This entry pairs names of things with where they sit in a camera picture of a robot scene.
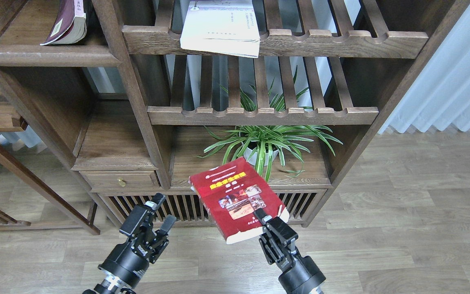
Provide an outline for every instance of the book cover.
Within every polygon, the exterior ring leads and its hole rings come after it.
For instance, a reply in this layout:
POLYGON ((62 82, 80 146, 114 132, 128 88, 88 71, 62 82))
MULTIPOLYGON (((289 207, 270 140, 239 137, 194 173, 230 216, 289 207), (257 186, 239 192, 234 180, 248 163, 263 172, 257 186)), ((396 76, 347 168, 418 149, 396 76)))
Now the book cover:
POLYGON ((244 158, 192 175, 190 184, 227 244, 263 233, 261 223, 253 215, 259 208, 272 217, 289 220, 284 203, 244 158))
POLYGON ((86 0, 60 0, 58 16, 41 45, 77 43, 86 35, 86 0))
POLYGON ((181 48, 257 58, 260 34, 251 0, 192 0, 181 48))

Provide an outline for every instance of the brass knob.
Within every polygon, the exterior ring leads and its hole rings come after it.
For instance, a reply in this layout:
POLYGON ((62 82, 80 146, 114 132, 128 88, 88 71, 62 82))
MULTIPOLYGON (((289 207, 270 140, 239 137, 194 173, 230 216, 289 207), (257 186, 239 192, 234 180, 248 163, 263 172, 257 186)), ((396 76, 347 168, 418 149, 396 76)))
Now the brass knob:
POLYGON ((126 182, 123 180, 123 178, 118 178, 117 182, 119 184, 119 187, 125 187, 126 186, 126 182))

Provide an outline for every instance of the book spine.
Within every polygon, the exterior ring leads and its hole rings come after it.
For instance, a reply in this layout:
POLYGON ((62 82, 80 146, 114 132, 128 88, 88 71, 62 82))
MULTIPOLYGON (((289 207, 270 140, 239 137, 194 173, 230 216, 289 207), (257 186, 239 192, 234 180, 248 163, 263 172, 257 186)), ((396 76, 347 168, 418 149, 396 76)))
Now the book spine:
POLYGON ((83 0, 73 0, 73 11, 75 17, 84 17, 84 4, 83 0))

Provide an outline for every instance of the spider plant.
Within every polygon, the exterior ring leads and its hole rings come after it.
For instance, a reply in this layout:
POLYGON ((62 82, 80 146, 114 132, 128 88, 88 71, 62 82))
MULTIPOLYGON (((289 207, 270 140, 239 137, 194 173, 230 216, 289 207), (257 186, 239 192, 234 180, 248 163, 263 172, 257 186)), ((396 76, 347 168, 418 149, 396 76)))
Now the spider plant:
MULTIPOLYGON (((295 69, 295 74, 293 76, 293 82, 297 80, 297 70, 295 69)), ((268 91, 268 96, 271 96, 272 88, 274 81, 271 84, 271 87, 268 91)), ((309 88, 306 87, 296 94, 297 102, 300 96, 309 91, 309 88)), ((247 111, 256 110, 256 104, 253 100, 247 95, 242 89, 240 90, 241 105, 247 111)), ((276 94, 271 99, 269 106, 274 108, 276 111, 285 110, 285 99, 284 94, 276 94)), ((325 125, 237 125, 232 130, 224 130, 222 132, 227 133, 226 136, 218 136, 214 134, 211 130, 205 127, 209 134, 218 140, 218 142, 209 145, 204 149, 205 156, 199 156, 199 158, 207 158, 219 152, 220 150, 226 147, 224 151, 224 157, 222 159, 222 164, 228 162, 228 159, 235 160, 244 155, 244 151, 248 147, 253 148, 250 153, 250 158, 256 154, 255 170, 259 175, 263 175, 264 166, 266 162, 268 167, 266 168, 266 173, 264 179, 266 182, 269 180, 271 174, 271 165, 274 158, 274 151, 278 151, 278 156, 280 158, 280 165, 285 166, 286 160, 284 153, 287 151, 292 154, 296 159, 302 163, 304 167, 304 159, 302 157, 301 151, 306 151, 310 153, 310 150, 302 145, 302 142, 313 142, 314 140, 310 137, 316 137, 322 140, 330 149, 332 154, 335 152, 330 145, 330 141, 337 142, 342 144, 342 142, 336 139, 334 136, 328 134, 327 132, 332 132, 332 130, 325 125)), ((292 177, 298 176, 302 171, 286 171, 288 173, 293 173, 292 177)))

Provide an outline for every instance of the red book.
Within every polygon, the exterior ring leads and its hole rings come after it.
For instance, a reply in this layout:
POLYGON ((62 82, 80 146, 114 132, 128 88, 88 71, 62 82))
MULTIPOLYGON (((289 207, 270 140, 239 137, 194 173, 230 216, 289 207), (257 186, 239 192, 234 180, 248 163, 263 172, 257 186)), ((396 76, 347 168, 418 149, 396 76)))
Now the red book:
POLYGON ((259 208, 272 217, 289 220, 284 203, 244 158, 192 175, 190 184, 217 222, 227 244, 263 233, 262 225, 253 215, 259 208))

